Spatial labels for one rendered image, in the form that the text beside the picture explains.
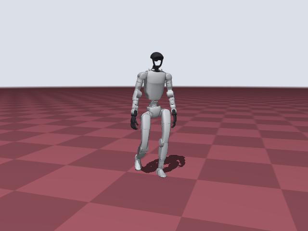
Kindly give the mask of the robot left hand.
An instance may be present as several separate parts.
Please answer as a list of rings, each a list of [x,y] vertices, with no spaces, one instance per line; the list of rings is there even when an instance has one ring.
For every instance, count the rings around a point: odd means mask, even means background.
[[[175,125],[176,125],[176,121],[177,121],[177,117],[176,117],[176,110],[175,109],[173,109],[172,110],[172,115],[173,115],[173,118],[174,118],[174,121],[173,121],[173,126],[171,126],[171,128],[173,128],[173,127],[175,127]]]

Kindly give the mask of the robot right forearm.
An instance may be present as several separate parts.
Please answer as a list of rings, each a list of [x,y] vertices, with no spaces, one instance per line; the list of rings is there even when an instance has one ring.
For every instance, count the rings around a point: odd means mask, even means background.
[[[132,100],[133,100],[132,110],[131,110],[132,115],[134,114],[134,110],[138,111],[139,98],[137,98],[137,93],[138,92],[135,90],[134,93],[133,93],[133,97],[132,97]]]

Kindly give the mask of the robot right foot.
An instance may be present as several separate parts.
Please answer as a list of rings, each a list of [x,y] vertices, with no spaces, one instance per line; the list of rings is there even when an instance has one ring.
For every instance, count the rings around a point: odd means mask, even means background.
[[[137,159],[136,156],[137,156],[137,154],[135,155],[135,169],[137,171],[139,171],[139,170],[141,170],[141,160]]]

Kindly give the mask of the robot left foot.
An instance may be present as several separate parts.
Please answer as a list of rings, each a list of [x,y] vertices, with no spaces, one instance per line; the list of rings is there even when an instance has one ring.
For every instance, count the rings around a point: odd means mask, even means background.
[[[167,177],[167,175],[164,173],[164,171],[162,169],[160,169],[160,170],[156,169],[156,173],[160,177],[163,177],[163,178]]]

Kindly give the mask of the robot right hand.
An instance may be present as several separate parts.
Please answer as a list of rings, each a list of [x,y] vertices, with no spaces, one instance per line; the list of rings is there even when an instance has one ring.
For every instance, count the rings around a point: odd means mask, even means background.
[[[130,124],[130,126],[133,128],[133,129],[135,129],[135,130],[137,130],[138,128],[136,128],[136,126],[135,126],[135,123],[137,124],[137,126],[138,126],[138,123],[137,123],[137,121],[136,121],[136,116],[137,116],[137,110],[134,110],[134,114],[132,115],[131,114],[131,124]]]

